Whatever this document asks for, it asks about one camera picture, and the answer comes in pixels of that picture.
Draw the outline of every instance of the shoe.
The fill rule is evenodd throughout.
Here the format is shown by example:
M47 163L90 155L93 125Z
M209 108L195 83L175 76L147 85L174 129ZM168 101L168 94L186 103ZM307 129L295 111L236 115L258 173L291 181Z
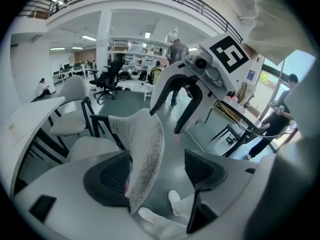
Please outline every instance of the shoe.
M154 220L157 218L161 218L160 215L155 214L152 210L146 207L140 207L138 210L138 214L147 222L154 224Z
M178 213L176 213L176 211L174 210L174 207L173 207L173 204L176 203L176 202L179 202L181 199L180 199L180 195L174 191L174 190L170 190L168 192L168 199L171 203L171 208L172 208L172 213L174 216L180 216Z

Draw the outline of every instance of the black office chair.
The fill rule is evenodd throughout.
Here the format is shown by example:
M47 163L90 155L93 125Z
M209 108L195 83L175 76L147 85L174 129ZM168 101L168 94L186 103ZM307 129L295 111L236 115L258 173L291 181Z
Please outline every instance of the black office chair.
M110 66L105 67L108 68L108 72L102 72L100 77L97 77L98 70L89 69L89 71L93 72L94 77L94 80L91 80L89 83L92 85L96 85L96 87L103 87L103 91L99 91L93 94L98 104L100 104L99 100L103 95L109 95L113 100L115 99L115 96L111 94L110 91L115 91L115 87L118 83L117 75L124 63L125 60L114 60Z

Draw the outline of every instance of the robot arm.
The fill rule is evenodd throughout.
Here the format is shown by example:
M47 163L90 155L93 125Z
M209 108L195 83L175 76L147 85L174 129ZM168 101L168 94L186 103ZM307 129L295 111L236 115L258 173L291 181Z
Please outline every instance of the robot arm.
M198 121L215 101L239 89L251 66L243 48L224 33L199 44L196 55L168 66L159 76L150 101L150 114L166 101L171 91L186 89L191 101L174 129L182 133Z

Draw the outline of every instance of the white glove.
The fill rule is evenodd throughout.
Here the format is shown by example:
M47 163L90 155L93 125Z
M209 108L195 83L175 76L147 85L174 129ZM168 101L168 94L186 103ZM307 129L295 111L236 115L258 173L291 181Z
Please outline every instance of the white glove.
M274 107L274 113L278 116L281 116L282 112L285 111L284 106Z
M270 103L270 107L271 107L271 108L274 108L276 105L277 105L277 101L276 101L276 100L274 100L274 101L272 101L272 102Z

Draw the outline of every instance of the floor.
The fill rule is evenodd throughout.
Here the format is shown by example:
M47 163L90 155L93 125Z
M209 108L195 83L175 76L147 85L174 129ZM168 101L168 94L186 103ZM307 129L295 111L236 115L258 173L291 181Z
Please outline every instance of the floor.
M88 89L92 86L89 84L89 80L90 78L86 81ZM60 92L62 86L63 84L61 83L55 86L57 93ZM143 91L143 88L139 91L119 91L115 100L112 100L110 97L103 98L100 105L95 101L92 92L89 93L89 98L92 101L92 108L96 114L128 117L138 110L150 106L150 98L144 101L144 93L141 91ZM213 110L207 123L204 123L208 115L207 112L205 112L203 118L196 125L192 126L188 132L176 135L174 134L176 122L188 105L190 98L186 95L186 92L182 90L177 97L177 105L171 108L171 96L172 94L169 95L166 103L157 112L165 134L164 155L157 179L148 197L144 201L143 206L150 208L155 213L168 219L186 224L187 221L184 221L183 218L173 216L168 200L168 191L172 189L176 190L181 198L185 198L194 193L194 188L184 169L184 150L204 150L212 153L210 139L229 124L230 119L218 111ZM79 108L79 102L71 102L60 107L59 111L63 114ZM46 121L42 128L48 132L50 129L49 122ZM89 131L85 130L81 133L81 136L89 136ZM64 137L63 141L67 147L70 148L78 138L78 136ZM258 141L258 139L255 139L254 142L252 141L252 143L241 146L232 154L231 158L244 159L249 149ZM258 162L262 156L270 153L272 153L271 150L266 148L262 154L254 160ZM43 157L43 159L44 161L41 161L36 157L26 156L20 171L20 177L29 183L46 170L57 165L46 157ZM148 222L142 221L138 213L134 214L133 217L140 222L148 232L151 231L151 229L148 228L151 225Z

